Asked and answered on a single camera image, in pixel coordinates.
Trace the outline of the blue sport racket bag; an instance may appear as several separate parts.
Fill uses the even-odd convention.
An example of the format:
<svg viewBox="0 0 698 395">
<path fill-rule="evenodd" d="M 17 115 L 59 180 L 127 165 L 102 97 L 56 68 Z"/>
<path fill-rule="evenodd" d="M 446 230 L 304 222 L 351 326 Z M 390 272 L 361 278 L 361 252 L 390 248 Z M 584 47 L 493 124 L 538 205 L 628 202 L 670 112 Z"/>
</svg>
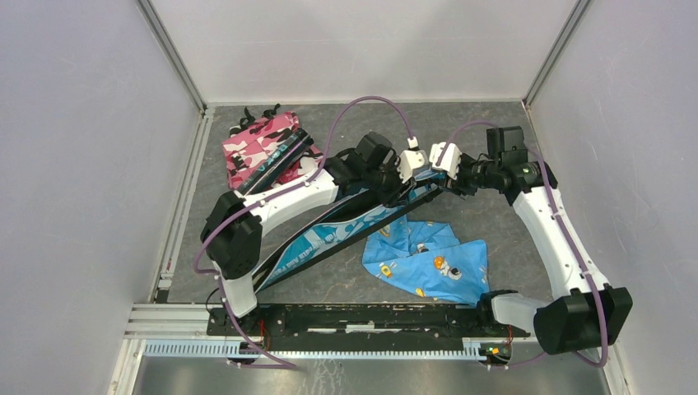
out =
<svg viewBox="0 0 698 395">
<path fill-rule="evenodd" d="M 426 171 L 396 207 L 382 205 L 371 191 L 340 201 L 290 236 L 254 271 L 256 291 L 283 281 L 364 239 L 441 194 L 445 175 Z"/>
</svg>

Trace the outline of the black shuttlecock tube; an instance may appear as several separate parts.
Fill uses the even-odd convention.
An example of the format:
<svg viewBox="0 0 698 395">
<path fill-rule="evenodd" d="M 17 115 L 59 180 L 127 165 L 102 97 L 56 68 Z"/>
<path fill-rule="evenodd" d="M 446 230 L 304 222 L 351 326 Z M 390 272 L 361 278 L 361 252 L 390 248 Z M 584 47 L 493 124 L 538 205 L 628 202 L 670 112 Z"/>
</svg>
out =
<svg viewBox="0 0 698 395">
<path fill-rule="evenodd" d="M 242 195 L 265 192 L 315 170 L 322 156 L 302 128 L 272 132 L 232 150 L 229 185 Z"/>
</svg>

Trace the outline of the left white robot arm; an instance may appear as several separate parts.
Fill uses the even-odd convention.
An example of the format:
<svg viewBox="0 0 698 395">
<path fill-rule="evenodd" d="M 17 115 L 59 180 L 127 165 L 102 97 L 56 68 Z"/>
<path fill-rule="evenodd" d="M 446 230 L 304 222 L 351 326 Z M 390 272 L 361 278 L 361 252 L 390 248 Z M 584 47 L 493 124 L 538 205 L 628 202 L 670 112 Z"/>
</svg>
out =
<svg viewBox="0 0 698 395">
<path fill-rule="evenodd" d="M 219 197 L 204 226 L 198 255 L 212 261 L 231 329 L 244 336 L 258 326 L 254 276 L 265 280 L 270 275 L 258 268 L 267 233 L 310 209 L 364 191 L 373 192 L 386 207 L 402 203 L 429 164 L 416 138 L 407 143 L 407 149 L 397 153 L 384 136 L 370 132 L 356 147 L 324 157 L 318 169 L 288 184 L 246 196 L 233 191 Z"/>
</svg>

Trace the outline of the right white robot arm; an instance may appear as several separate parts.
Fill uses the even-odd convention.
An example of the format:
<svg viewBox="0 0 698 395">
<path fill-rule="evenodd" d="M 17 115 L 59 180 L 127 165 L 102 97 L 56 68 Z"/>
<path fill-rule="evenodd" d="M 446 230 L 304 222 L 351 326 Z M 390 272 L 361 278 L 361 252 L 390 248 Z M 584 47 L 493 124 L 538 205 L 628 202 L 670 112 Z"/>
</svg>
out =
<svg viewBox="0 0 698 395">
<path fill-rule="evenodd" d="M 447 185 L 455 193 L 493 189 L 506 198 L 537 248 L 554 300 L 492 291 L 481 297 L 477 329 L 495 336 L 510 325 L 535 336 L 548 355 L 573 353 L 601 368 L 632 309 L 630 292 L 612 286 L 593 262 L 566 215 L 551 168 L 525 143 L 523 130 L 493 123 L 487 127 L 483 157 L 462 153 L 454 132 L 434 165 L 445 167 Z"/>
</svg>

